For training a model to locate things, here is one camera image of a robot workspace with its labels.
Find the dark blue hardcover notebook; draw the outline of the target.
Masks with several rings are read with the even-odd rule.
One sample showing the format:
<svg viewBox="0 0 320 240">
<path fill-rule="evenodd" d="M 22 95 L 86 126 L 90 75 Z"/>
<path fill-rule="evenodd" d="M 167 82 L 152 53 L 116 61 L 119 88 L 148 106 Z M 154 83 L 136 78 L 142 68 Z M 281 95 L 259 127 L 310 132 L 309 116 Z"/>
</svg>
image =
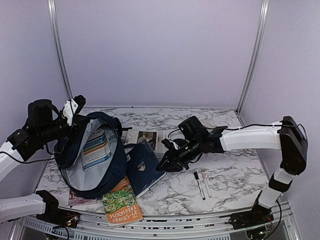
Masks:
<svg viewBox="0 0 320 240">
<path fill-rule="evenodd" d="M 149 191 L 162 180 L 167 172 L 156 170 L 160 163 L 146 140 L 124 146 L 127 158 L 126 175 L 137 198 Z"/>
</svg>

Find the penguin young readers book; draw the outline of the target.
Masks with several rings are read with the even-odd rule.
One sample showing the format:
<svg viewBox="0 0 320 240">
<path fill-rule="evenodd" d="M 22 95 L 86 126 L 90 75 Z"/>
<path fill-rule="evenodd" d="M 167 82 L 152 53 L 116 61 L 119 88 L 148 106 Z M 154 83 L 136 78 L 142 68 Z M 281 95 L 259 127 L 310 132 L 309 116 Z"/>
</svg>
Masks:
<svg viewBox="0 0 320 240">
<path fill-rule="evenodd" d="M 83 171 L 107 161 L 112 156 L 109 140 L 104 128 L 97 129 L 87 140 L 81 151 Z"/>
</svg>

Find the navy blue student backpack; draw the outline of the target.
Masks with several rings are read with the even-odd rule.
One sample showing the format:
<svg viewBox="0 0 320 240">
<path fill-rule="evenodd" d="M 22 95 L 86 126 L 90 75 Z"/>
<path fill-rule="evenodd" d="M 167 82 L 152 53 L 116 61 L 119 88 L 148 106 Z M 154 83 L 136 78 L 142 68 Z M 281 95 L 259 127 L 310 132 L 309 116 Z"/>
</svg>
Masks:
<svg viewBox="0 0 320 240">
<path fill-rule="evenodd" d="M 109 140 L 111 157 L 83 171 L 81 152 L 88 138 L 99 128 L 104 128 Z M 124 177 L 127 158 L 122 142 L 123 127 L 117 117 L 96 111 L 86 115 L 86 121 L 74 140 L 62 137 L 54 149 L 55 161 L 68 187 L 84 199 L 97 199 L 111 191 Z"/>
</svg>

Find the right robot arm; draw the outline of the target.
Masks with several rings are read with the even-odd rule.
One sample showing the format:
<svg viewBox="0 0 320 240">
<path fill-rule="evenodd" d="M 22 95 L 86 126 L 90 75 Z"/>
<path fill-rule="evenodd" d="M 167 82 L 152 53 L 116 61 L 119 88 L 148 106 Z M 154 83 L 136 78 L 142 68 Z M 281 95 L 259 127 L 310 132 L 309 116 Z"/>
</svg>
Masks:
<svg viewBox="0 0 320 240">
<path fill-rule="evenodd" d="M 258 195 L 247 219 L 258 224 L 291 186 L 295 176 L 307 167 L 308 140 L 291 116 L 269 124 L 250 124 L 238 128 L 205 127 L 196 116 L 178 125 L 183 139 L 163 139 L 167 148 L 157 171 L 180 172 L 189 169 L 189 163 L 202 154 L 225 153 L 243 149 L 280 150 L 280 166 L 272 174 L 268 186 Z"/>
</svg>

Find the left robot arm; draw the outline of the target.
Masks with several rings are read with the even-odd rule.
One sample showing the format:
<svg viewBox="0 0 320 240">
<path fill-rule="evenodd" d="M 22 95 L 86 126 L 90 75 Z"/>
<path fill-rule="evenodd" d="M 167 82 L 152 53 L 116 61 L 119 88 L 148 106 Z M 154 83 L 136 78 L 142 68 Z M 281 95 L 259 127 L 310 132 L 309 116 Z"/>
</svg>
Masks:
<svg viewBox="0 0 320 240">
<path fill-rule="evenodd" d="M 67 100 L 58 110 L 50 99 L 39 99 L 29 103 L 27 120 L 22 128 L 12 133 L 0 147 L 0 179 L 28 161 L 48 143 L 70 137 L 80 125 L 79 112 L 86 104 L 86 98 L 77 95 Z"/>
</svg>

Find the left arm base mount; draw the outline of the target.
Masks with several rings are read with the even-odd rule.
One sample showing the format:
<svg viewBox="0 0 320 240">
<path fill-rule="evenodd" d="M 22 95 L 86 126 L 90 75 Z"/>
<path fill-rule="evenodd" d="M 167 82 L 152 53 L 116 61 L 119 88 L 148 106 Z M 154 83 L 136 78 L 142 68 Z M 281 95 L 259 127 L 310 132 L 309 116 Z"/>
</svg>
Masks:
<svg viewBox="0 0 320 240">
<path fill-rule="evenodd" d="M 42 214 L 37 214 L 36 218 L 48 223 L 62 227 L 76 228 L 80 219 L 80 214 L 75 211 L 59 208 L 59 201 L 48 191 L 38 190 L 35 192 L 45 203 L 45 210 Z"/>
</svg>

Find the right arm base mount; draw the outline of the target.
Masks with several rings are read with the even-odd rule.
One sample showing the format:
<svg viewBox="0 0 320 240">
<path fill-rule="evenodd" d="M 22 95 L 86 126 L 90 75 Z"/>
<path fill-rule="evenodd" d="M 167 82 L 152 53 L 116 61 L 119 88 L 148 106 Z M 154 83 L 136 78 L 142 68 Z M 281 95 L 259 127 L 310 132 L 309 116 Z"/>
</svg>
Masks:
<svg viewBox="0 0 320 240">
<path fill-rule="evenodd" d="M 233 226 L 234 230 L 249 228 L 265 223 L 272 223 L 274 216 L 271 208 L 265 208 L 259 205 L 259 197 L 257 196 L 251 210 L 233 213 L 229 215 L 228 224 Z"/>
</svg>

